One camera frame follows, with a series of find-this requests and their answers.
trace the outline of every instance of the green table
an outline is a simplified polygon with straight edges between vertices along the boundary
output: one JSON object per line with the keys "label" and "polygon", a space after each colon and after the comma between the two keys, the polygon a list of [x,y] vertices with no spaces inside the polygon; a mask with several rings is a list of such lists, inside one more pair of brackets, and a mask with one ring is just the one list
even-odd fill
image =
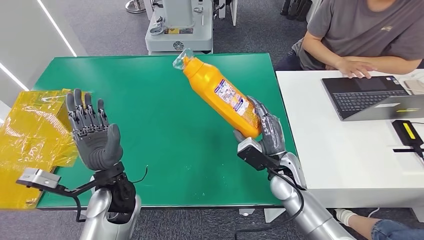
{"label": "green table", "polygon": [[[215,65],[241,92],[280,117],[286,146],[295,152],[280,89],[266,53],[198,56]],[[122,162],[143,207],[279,205],[266,171],[255,171],[236,155],[232,127],[172,67],[176,56],[57,57],[34,90],[80,88],[104,99],[109,121],[119,125]],[[60,183],[72,189],[92,171],[77,159],[58,167]],[[80,195],[86,206],[91,193]],[[38,208],[74,207],[72,198],[44,193]]]}

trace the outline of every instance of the orange bottle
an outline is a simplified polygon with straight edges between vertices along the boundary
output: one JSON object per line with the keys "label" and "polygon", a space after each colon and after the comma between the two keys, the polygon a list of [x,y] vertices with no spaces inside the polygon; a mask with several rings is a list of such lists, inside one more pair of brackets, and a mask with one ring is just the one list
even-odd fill
{"label": "orange bottle", "polygon": [[245,137],[255,138],[261,133],[261,121],[254,105],[216,68],[194,57],[185,49],[172,64],[182,70],[191,88],[233,128]]}

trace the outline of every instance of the person's knee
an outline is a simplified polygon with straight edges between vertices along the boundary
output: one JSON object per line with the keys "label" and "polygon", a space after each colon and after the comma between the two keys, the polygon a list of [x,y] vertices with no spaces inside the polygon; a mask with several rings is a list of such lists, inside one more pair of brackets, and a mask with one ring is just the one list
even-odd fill
{"label": "person's knee", "polygon": [[418,65],[416,69],[424,69],[424,60],[421,60],[421,63]]}
{"label": "person's knee", "polygon": [[302,71],[301,61],[292,50],[284,56],[280,62],[274,66],[274,71]]}

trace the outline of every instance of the laptop keyboard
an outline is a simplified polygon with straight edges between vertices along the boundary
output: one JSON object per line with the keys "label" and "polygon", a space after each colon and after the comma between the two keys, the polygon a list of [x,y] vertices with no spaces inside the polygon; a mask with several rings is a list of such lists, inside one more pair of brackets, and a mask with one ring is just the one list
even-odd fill
{"label": "laptop keyboard", "polygon": [[333,97],[342,112],[359,112],[390,96],[407,95],[409,94],[404,90],[333,93]]}

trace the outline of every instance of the robotic arm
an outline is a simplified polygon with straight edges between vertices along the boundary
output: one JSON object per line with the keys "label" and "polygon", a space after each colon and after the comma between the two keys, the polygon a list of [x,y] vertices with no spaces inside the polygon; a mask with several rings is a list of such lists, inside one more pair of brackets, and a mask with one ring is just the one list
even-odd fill
{"label": "robotic arm", "polygon": [[234,131],[239,141],[237,155],[257,171],[267,169],[270,189],[281,200],[291,219],[309,240],[354,240],[308,192],[298,158],[285,151],[283,131],[278,118],[258,100],[248,97],[261,119],[262,140]]}
{"label": "robotic arm", "polygon": [[[81,91],[75,89],[74,94],[66,96],[66,104],[81,160],[95,171],[93,180],[70,190],[59,184],[60,176],[27,168],[16,182],[73,198],[77,205],[77,222],[85,222],[80,240],[128,240],[140,213],[141,200],[124,173],[120,131],[116,124],[109,125],[101,99],[96,114],[91,96],[84,96],[84,107],[81,95]],[[261,119],[262,140],[256,142],[234,131],[239,141],[237,155],[257,171],[267,169],[272,193],[281,200],[290,219],[295,220],[308,239],[354,240],[308,192],[298,158],[285,149],[279,119],[256,99],[249,97],[249,100]],[[86,219],[80,219],[78,195],[92,188],[95,192],[88,203]]]}
{"label": "robotic arm", "polygon": [[[16,183],[73,198],[76,221],[85,222],[80,240],[128,240],[141,210],[141,199],[124,172],[121,134],[116,124],[109,125],[103,100],[98,100],[96,114],[90,94],[86,93],[84,99],[85,107],[81,90],[75,89],[74,94],[67,94],[66,105],[79,156],[87,168],[95,171],[93,180],[70,190],[59,184],[60,176],[26,168]],[[86,219],[80,219],[78,195],[93,188]]]}

